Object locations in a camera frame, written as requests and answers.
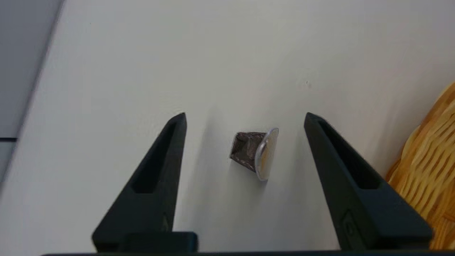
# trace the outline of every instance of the white surface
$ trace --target white surface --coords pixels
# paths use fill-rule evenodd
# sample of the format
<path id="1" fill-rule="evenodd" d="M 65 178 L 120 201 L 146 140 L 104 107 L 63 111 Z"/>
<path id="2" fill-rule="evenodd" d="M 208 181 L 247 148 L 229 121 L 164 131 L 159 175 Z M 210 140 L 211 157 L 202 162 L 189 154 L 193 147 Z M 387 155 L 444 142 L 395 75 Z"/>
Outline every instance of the white surface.
<path id="1" fill-rule="evenodd" d="M 10 163 L 14 144 L 14 142 L 0 142 L 0 180 L 2 180 L 5 170 Z"/>
<path id="2" fill-rule="evenodd" d="M 175 230 L 203 251 L 337 247 L 303 131 L 322 115 L 381 173 L 455 80 L 450 1 L 68 1 L 0 201 L 0 255 L 93 251 L 185 111 Z M 280 135 L 270 180 L 227 159 Z"/>

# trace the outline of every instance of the wicker basket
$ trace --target wicker basket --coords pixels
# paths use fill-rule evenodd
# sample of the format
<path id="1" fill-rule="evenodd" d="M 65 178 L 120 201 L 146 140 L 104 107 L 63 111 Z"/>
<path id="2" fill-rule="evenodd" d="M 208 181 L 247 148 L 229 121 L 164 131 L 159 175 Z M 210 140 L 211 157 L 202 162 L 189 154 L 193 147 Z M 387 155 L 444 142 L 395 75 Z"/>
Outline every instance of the wicker basket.
<path id="1" fill-rule="evenodd" d="M 430 249 L 455 249 L 455 83 L 406 141 L 386 180 L 427 220 Z"/>

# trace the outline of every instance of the woven basket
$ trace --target woven basket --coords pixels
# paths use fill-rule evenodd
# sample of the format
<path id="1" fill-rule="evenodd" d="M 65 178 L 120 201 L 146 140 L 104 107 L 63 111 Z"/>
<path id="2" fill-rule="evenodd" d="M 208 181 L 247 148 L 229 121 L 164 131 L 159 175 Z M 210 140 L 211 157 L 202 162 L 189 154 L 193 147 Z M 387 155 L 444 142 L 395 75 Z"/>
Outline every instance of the woven basket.
<path id="1" fill-rule="evenodd" d="M 386 180 L 431 225 L 430 249 L 455 249 L 455 83 L 406 141 Z"/>

